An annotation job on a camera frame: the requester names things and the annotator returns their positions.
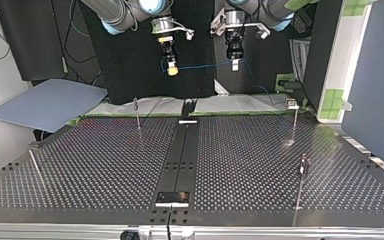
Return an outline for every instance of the black cloth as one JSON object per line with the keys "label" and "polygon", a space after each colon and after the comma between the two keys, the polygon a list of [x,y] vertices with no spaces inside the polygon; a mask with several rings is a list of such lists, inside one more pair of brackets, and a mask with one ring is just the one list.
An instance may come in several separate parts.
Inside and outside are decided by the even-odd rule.
{"label": "black cloth", "polygon": [[[195,30],[192,41],[186,40],[184,32],[176,36],[178,66],[215,64],[209,34],[214,1],[176,0],[171,10],[178,22]],[[175,77],[162,73],[161,48],[151,34],[152,19],[139,23],[137,32],[128,30],[112,36],[91,9],[82,4],[82,11],[113,104],[131,102],[135,97],[184,99],[214,94],[215,68],[180,70]]]}

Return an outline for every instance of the yellow label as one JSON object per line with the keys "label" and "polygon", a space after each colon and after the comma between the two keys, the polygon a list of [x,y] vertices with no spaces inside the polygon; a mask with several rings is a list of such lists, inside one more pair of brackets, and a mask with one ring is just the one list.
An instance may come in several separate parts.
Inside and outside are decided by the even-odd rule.
{"label": "yellow label", "polygon": [[160,43],[163,43],[163,42],[169,42],[169,41],[173,41],[173,37],[161,37],[161,38],[158,38],[158,42]]}

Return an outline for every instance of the blue wire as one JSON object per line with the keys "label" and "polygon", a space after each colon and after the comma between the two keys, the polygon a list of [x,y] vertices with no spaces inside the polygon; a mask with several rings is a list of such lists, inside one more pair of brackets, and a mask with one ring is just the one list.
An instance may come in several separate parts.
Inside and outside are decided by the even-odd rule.
{"label": "blue wire", "polygon": [[[251,74],[252,82],[254,82],[254,74],[252,73],[251,66],[249,66],[248,61],[245,61],[245,64],[246,64],[246,67],[247,67],[247,69],[248,69],[248,71],[249,71],[249,74]],[[265,88],[265,87],[263,87],[263,86],[260,86],[260,85],[253,85],[253,87],[258,87],[258,88],[263,89],[264,92],[266,92],[266,94],[269,96],[270,102],[271,102],[271,104],[272,104],[273,106],[278,105],[278,104],[283,104],[283,103],[284,103],[283,101],[282,101],[282,102],[278,102],[278,103],[273,102],[273,99],[271,98],[270,93],[269,93],[269,91],[267,90],[267,88]]]}
{"label": "blue wire", "polygon": [[[245,59],[242,59],[240,62],[245,62],[248,64],[247,62],[248,58],[245,58]],[[191,66],[185,66],[185,67],[179,67],[179,70],[187,70],[187,69],[201,69],[201,68],[210,68],[210,67],[220,67],[220,66],[223,66],[223,65],[226,65],[226,64],[230,64],[231,61],[226,61],[226,62],[223,62],[223,63],[219,63],[219,64],[207,64],[207,65],[191,65]],[[161,71],[163,73],[167,72],[167,69],[164,69],[164,61],[161,61]]]}

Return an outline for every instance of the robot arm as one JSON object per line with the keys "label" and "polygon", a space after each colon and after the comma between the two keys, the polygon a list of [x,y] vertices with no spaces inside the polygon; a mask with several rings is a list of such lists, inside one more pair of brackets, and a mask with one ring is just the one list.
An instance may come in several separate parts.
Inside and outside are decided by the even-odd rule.
{"label": "robot arm", "polygon": [[[302,5],[312,1],[304,0]],[[259,39],[266,39],[271,34],[268,28],[283,29],[292,20],[295,12],[287,7],[289,2],[290,0],[226,0],[225,7],[211,23],[211,34],[225,34],[228,46],[226,55],[232,61],[233,71],[239,70],[239,61],[244,57],[242,42],[245,28],[257,28],[256,37]]]}
{"label": "robot arm", "polygon": [[163,60],[168,65],[168,74],[178,73],[177,54],[174,49],[175,33],[186,32],[186,38],[192,40],[194,31],[175,21],[170,7],[174,0],[82,0],[101,18],[105,29],[112,35],[124,33],[130,28],[136,31],[138,23],[153,17],[152,34],[156,35],[162,48]]}

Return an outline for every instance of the black perforated table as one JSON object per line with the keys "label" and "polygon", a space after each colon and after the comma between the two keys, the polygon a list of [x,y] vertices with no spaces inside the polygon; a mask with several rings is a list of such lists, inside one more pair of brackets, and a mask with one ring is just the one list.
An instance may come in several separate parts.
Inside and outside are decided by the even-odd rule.
{"label": "black perforated table", "polygon": [[[384,170],[312,117],[293,120],[84,119],[3,166],[0,223],[384,228]],[[189,207],[157,208],[159,192],[188,192]]]}

